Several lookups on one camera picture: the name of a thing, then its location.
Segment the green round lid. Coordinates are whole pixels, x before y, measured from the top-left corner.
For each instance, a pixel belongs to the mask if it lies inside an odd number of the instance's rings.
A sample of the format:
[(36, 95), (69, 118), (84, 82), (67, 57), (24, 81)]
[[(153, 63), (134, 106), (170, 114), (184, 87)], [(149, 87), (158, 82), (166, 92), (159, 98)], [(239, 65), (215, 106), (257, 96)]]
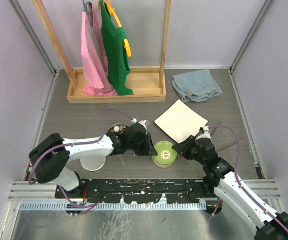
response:
[(154, 145), (155, 150), (158, 155), (153, 156), (152, 159), (161, 163), (161, 164), (169, 164), (175, 162), (177, 157), (177, 153), (172, 149), (173, 144), (168, 141), (160, 141)]

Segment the small steel bowl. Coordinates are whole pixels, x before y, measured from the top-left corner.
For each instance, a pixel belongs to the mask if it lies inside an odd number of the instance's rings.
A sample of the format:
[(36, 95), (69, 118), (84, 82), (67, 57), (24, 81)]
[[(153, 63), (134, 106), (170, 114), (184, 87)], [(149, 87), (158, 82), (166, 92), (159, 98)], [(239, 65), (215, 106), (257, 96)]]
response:
[(161, 164), (161, 163), (159, 163), (159, 162), (157, 162), (157, 161), (155, 161), (155, 160), (153, 159), (153, 163), (154, 163), (157, 167), (159, 167), (159, 168), (161, 168), (161, 169), (167, 169), (167, 168), (171, 167), (171, 166), (174, 164), (174, 161), (173, 161), (172, 163), (170, 163), (170, 164)]

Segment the large round steel tin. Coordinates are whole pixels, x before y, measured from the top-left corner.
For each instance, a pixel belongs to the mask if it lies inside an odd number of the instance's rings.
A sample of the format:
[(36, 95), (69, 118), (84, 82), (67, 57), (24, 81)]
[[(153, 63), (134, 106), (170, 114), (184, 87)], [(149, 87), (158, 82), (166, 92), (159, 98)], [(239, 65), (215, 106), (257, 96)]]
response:
[(118, 134), (118, 135), (122, 135), (129, 128), (130, 128), (130, 126), (126, 125), (124, 123), (114, 124), (108, 129), (106, 135), (107, 136), (111, 136), (111, 135), (113, 135), (115, 133)]

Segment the round steel lid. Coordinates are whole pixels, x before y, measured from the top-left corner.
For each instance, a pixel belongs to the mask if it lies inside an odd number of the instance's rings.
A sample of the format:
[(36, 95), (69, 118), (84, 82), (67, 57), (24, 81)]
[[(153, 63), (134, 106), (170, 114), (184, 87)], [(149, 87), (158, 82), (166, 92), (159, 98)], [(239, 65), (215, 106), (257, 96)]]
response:
[(106, 164), (105, 156), (92, 156), (80, 159), (81, 166), (88, 172), (96, 172), (104, 168)]

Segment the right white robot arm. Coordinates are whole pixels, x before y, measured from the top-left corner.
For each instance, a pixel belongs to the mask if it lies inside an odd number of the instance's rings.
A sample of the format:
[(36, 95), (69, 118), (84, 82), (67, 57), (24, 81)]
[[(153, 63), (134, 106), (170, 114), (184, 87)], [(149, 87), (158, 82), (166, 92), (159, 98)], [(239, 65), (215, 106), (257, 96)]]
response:
[(279, 213), (263, 202), (233, 167), (218, 156), (209, 137), (191, 135), (172, 148), (183, 158), (202, 165), (206, 174), (205, 195), (222, 199), (244, 221), (254, 239), (288, 240), (288, 214)]

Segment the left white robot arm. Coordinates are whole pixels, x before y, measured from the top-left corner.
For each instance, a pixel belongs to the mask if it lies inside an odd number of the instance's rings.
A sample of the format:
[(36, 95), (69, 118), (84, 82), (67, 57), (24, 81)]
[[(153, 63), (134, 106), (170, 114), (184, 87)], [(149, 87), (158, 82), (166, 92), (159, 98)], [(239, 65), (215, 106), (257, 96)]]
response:
[(55, 183), (72, 198), (84, 192), (79, 174), (66, 165), (85, 158), (110, 157), (133, 151), (136, 156), (156, 156), (151, 135), (142, 123), (135, 123), (121, 132), (108, 132), (97, 138), (64, 139), (51, 134), (29, 154), (32, 170), (28, 178), (35, 183)]

